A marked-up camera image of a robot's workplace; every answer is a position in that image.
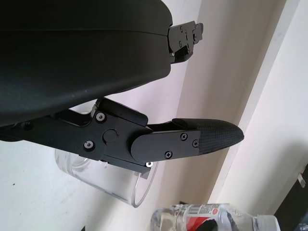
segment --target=clear plastic cup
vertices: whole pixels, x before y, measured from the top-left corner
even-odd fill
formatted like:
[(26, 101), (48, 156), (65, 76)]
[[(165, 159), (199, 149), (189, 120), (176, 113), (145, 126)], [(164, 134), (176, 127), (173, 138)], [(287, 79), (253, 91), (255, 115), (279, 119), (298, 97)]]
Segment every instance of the clear plastic cup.
[(86, 159), (62, 150), (55, 151), (55, 160), (63, 172), (137, 208), (141, 205), (154, 179), (158, 163), (149, 175), (116, 167), (107, 162)]

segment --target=screw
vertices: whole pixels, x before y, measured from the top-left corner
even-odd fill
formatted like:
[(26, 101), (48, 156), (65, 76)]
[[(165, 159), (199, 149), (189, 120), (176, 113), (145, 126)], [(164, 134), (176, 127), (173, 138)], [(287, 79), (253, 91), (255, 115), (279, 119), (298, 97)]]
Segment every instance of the screw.
[(94, 143), (92, 141), (86, 141), (84, 142), (83, 146), (85, 147), (85, 149), (91, 149), (94, 147)]
[(181, 141), (185, 141), (187, 139), (187, 133), (182, 133), (181, 134)]
[(172, 152), (171, 151), (167, 151), (166, 153), (165, 153), (165, 158), (166, 159), (170, 159), (172, 157)]
[(199, 146), (198, 140), (194, 140), (192, 143), (193, 143), (192, 145), (193, 145), (194, 148), (197, 148)]
[(148, 162), (148, 163), (145, 164), (145, 166), (152, 167), (153, 166), (153, 162)]
[(104, 113), (99, 112), (98, 114), (96, 114), (96, 120), (99, 122), (102, 122), (105, 118), (106, 116)]

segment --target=black plastic cover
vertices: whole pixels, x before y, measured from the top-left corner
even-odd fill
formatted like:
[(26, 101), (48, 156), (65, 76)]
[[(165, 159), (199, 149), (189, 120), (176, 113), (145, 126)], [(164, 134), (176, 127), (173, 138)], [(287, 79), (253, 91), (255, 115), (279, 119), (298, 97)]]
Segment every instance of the black plastic cover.
[(0, 31), (122, 30), (167, 35), (161, 0), (11, 0), (0, 3)]
[(167, 36), (0, 32), (0, 126), (138, 87), (170, 69)]

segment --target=red label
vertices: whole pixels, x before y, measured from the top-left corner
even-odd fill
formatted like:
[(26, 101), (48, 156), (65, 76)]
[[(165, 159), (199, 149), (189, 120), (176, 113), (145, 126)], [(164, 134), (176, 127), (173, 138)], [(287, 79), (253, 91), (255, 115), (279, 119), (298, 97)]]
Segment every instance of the red label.
[(207, 217), (189, 217), (186, 225), (187, 231), (196, 231), (197, 228), (203, 224), (207, 219)]

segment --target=metal bracket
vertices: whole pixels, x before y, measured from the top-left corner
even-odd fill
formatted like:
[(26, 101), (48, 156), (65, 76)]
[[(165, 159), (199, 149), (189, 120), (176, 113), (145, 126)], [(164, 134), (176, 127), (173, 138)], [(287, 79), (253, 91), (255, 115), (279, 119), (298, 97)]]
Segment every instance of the metal bracket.
[(26, 140), (143, 174), (153, 161), (170, 159), (172, 154), (166, 152), (173, 152), (172, 158), (199, 154), (199, 148), (191, 144), (199, 140), (199, 131), (185, 130), (173, 122), (147, 122), (146, 115), (102, 98), (88, 114), (64, 110), (0, 127), (0, 139)]
[(194, 21), (173, 26), (168, 32), (170, 62), (181, 63), (193, 54), (193, 47), (202, 40), (203, 24)]
[(138, 162), (161, 161), (197, 156), (198, 130), (152, 132), (139, 136), (131, 146), (131, 155)]

